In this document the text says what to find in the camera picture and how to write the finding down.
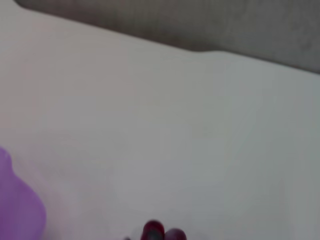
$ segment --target purple balloon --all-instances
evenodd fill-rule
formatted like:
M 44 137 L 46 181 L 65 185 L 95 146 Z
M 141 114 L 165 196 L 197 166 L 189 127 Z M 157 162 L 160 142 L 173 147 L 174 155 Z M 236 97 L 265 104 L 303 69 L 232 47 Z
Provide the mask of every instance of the purple balloon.
M 13 172 L 0 147 L 0 240 L 40 240 L 46 210 L 37 194 Z

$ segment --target red object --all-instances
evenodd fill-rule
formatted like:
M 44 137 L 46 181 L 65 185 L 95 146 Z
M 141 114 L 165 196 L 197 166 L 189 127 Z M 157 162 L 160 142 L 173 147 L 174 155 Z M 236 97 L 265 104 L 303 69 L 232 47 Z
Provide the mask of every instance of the red object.
M 164 238 L 165 228 L 161 222 L 151 220 L 144 225 L 141 240 L 163 240 Z

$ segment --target gray fabric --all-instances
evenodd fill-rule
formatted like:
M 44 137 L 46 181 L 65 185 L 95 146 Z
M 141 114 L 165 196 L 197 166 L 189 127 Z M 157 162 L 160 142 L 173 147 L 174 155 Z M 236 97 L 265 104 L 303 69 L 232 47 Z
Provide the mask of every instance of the gray fabric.
M 192 50 L 320 73 L 319 0 L 16 0 L 64 18 Z

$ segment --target white surface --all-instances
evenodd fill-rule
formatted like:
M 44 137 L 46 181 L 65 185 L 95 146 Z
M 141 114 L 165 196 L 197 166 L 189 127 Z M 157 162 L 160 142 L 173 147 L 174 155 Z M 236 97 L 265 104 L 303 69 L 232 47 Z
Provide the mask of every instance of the white surface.
M 320 76 L 0 3 L 0 145 L 46 240 L 148 219 L 189 240 L 320 238 Z

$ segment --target purple object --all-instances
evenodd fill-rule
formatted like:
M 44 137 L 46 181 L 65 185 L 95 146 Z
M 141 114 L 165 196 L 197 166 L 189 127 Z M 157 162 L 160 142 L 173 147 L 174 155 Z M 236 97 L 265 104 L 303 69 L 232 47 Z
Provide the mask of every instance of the purple object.
M 14 174 L 10 155 L 0 147 L 0 240 L 39 240 L 45 225 L 43 203 Z
M 164 240 L 187 240 L 187 236 L 181 229 L 173 228 L 165 233 Z

